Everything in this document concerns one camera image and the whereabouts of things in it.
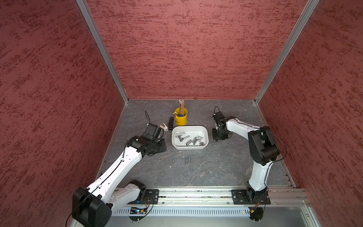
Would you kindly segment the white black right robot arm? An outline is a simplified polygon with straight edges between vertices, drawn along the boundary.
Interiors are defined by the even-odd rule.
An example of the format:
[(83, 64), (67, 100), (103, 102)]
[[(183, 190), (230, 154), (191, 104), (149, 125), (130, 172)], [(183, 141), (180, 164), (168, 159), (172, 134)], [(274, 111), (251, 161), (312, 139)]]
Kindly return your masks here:
[(250, 204), (258, 203), (263, 197), (268, 196), (266, 181), (270, 168), (278, 162), (280, 155), (275, 134), (267, 126), (253, 126), (232, 116), (225, 117), (222, 112), (213, 114), (213, 119), (216, 124), (212, 129), (214, 141), (226, 140), (233, 133), (248, 140), (253, 168), (244, 198)]

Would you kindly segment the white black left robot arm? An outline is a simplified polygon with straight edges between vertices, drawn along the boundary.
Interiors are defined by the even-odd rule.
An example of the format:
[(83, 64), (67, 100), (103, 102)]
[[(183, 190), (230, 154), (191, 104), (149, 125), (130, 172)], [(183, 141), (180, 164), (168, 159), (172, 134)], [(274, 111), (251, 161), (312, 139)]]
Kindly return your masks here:
[(71, 217), (84, 227), (104, 227), (112, 212), (130, 202), (142, 202), (149, 205), (146, 186), (133, 180), (120, 191), (119, 183), (128, 172), (147, 156), (166, 151), (164, 139), (145, 139), (134, 136), (127, 141), (123, 153), (118, 159), (87, 188), (78, 188), (72, 197)]

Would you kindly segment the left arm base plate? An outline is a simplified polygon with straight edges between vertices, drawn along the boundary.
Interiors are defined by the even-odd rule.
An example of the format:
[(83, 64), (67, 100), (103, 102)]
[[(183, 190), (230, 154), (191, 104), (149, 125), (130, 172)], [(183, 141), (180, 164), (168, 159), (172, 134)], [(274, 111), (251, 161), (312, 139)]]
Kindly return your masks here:
[(142, 189), (135, 201), (136, 204), (157, 204), (159, 200), (158, 189)]

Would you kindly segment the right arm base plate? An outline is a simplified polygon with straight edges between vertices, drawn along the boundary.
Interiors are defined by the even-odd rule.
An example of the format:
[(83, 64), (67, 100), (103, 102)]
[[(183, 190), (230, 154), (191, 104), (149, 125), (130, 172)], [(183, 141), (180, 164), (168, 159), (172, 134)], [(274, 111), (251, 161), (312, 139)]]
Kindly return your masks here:
[(267, 190), (255, 192), (253, 190), (232, 190), (232, 200), (234, 205), (270, 205), (271, 201)]

